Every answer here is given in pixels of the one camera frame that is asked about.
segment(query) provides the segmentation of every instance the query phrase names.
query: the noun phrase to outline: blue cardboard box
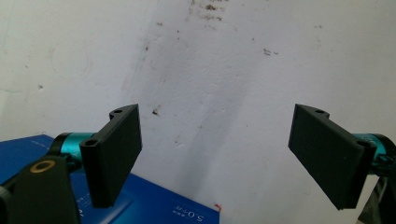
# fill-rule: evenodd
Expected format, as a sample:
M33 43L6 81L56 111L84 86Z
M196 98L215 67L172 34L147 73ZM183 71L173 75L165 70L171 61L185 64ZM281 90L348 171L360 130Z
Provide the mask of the blue cardboard box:
M52 138L38 135L0 142L0 183L47 153ZM92 208L84 174L71 174L81 222L135 224L218 224L219 212L130 174L111 208Z

